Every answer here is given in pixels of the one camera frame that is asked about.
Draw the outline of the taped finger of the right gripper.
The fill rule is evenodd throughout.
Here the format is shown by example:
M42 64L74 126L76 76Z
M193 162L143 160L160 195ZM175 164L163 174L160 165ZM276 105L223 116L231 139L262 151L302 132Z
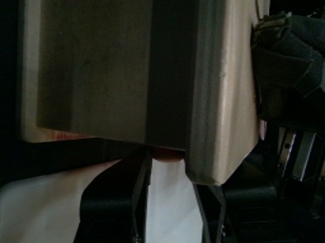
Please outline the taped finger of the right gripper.
M325 20L278 13L254 28L252 66L259 84L294 88L303 97L319 89L325 64Z

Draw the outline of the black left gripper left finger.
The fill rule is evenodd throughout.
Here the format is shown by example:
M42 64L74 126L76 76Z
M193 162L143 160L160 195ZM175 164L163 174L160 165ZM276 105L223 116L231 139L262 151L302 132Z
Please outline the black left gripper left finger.
M141 147L94 177L81 194L73 243L145 243L151 164Z

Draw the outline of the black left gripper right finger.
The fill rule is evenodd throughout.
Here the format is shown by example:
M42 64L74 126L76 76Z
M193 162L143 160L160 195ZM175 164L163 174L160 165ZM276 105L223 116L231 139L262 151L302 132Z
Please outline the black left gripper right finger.
M201 243L221 243L221 226L225 217L225 200L221 188L213 185L192 185L203 222Z

